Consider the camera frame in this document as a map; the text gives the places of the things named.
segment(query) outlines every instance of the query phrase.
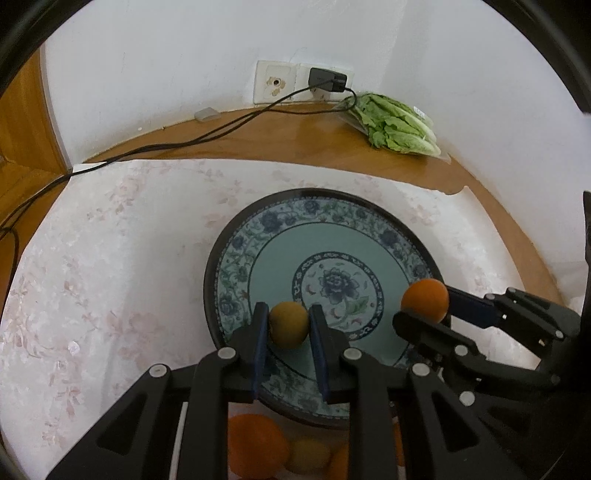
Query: orange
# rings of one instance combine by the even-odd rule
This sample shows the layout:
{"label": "orange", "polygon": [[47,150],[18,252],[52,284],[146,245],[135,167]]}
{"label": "orange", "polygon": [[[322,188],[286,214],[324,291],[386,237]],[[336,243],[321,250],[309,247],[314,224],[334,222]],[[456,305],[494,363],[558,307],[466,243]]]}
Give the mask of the orange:
{"label": "orange", "polygon": [[402,449],[402,432],[400,431],[400,424],[394,424],[394,443],[396,445],[396,463],[399,466],[404,466],[404,451]]}
{"label": "orange", "polygon": [[412,310],[434,323],[439,323],[449,309],[449,293],[439,280],[424,278],[410,285],[404,292],[400,309]]}
{"label": "orange", "polygon": [[267,479],[289,457],[290,444],[270,418],[246,414],[228,420],[228,466],[238,476]]}
{"label": "orange", "polygon": [[345,443],[330,459],[326,480],[347,480],[349,474],[349,445]]}
{"label": "orange", "polygon": [[[402,434],[400,424],[392,426],[394,430],[394,443],[396,444],[396,463],[404,466],[404,454],[402,452]],[[326,469],[326,480],[347,480],[349,473],[349,445],[345,443],[339,448],[330,459],[329,467]]]}

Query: white wall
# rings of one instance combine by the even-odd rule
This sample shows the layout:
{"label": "white wall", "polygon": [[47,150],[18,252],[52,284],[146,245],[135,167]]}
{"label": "white wall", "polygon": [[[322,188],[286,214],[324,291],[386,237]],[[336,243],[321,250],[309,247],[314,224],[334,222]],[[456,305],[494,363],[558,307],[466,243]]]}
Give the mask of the white wall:
{"label": "white wall", "polygon": [[382,91],[434,119],[438,137],[509,210],[567,296],[582,294],[591,121],[528,40],[480,0],[413,0]]}
{"label": "white wall", "polygon": [[73,164],[193,118],[252,106],[257,60],[342,67],[379,88],[406,0],[94,0],[45,44]]}
{"label": "white wall", "polygon": [[205,106],[250,106],[259,59],[352,69],[357,90],[427,112],[565,293],[582,293],[591,121],[481,0],[94,0],[51,36],[45,57],[56,127],[75,164]]}

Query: plate rim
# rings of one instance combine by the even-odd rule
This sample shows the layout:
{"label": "plate rim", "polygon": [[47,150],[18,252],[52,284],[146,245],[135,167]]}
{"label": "plate rim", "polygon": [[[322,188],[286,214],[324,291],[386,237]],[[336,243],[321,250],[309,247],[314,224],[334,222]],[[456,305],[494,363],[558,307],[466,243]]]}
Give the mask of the plate rim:
{"label": "plate rim", "polygon": [[[357,195],[353,195],[351,193],[316,187],[297,188],[271,193],[252,202],[251,204],[247,205],[242,210],[240,210],[222,229],[220,234],[217,236],[211,251],[209,252],[207,264],[205,267],[205,274],[203,276],[203,308],[205,312],[207,328],[209,329],[209,333],[212,337],[216,349],[226,346],[226,342],[223,338],[221,331],[218,328],[217,320],[215,319],[216,309],[215,299],[213,298],[213,295],[215,293],[217,262],[220,258],[221,253],[226,248],[228,240],[238,227],[240,227],[254,213],[257,213],[257,211],[261,210],[261,208],[265,205],[270,203],[281,202],[283,200],[302,197],[326,197],[335,200],[345,200],[347,202],[352,202],[359,206],[374,211],[377,215],[382,216],[388,222],[396,226],[396,228],[398,228],[400,232],[408,238],[408,240],[417,249],[418,253],[425,260],[425,263],[427,264],[429,270],[433,274],[433,278],[443,282],[443,277],[441,276],[439,267],[435,263],[435,260],[431,256],[431,253],[429,252],[427,247],[423,245],[423,243],[419,240],[415,233],[401,220],[395,217],[392,213],[376,205],[375,203],[370,202],[369,200],[366,200]],[[296,410],[294,408],[289,407],[280,400],[277,400],[273,395],[263,390],[259,392],[258,400],[263,405],[269,407],[271,410],[298,423],[304,423],[306,425],[313,427],[322,427],[338,430],[348,429],[349,427],[348,419],[330,419]]]}

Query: small round fruit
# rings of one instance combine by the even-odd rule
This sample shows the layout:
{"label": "small round fruit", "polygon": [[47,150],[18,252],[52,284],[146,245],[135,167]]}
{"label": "small round fruit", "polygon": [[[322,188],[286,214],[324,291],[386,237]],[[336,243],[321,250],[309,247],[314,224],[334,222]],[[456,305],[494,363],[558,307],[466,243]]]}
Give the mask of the small round fruit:
{"label": "small round fruit", "polygon": [[252,480],[275,475],[290,457],[290,444],[277,424],[264,415],[236,415],[228,420],[228,466]]}
{"label": "small round fruit", "polygon": [[434,323],[439,323],[449,309],[449,293],[439,280],[424,278],[410,285],[404,292],[400,309],[412,310]]}
{"label": "small round fruit", "polygon": [[330,459],[326,480],[347,480],[349,475],[349,445],[345,443]]}
{"label": "small round fruit", "polygon": [[294,301],[282,301],[269,313],[269,336],[279,348],[300,346],[310,330],[306,309]]}
{"label": "small round fruit", "polygon": [[292,473],[305,475],[322,470],[330,460],[330,449],[322,442],[303,438],[291,442],[290,459],[285,468]]}

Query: wall plate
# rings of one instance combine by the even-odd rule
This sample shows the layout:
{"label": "wall plate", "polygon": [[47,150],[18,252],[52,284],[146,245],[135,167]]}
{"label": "wall plate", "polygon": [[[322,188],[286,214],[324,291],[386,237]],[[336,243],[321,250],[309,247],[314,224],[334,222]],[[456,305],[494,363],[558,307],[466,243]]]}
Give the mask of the wall plate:
{"label": "wall plate", "polygon": [[273,103],[289,95],[295,90],[296,73],[297,65],[293,63],[259,60],[256,63],[253,103]]}

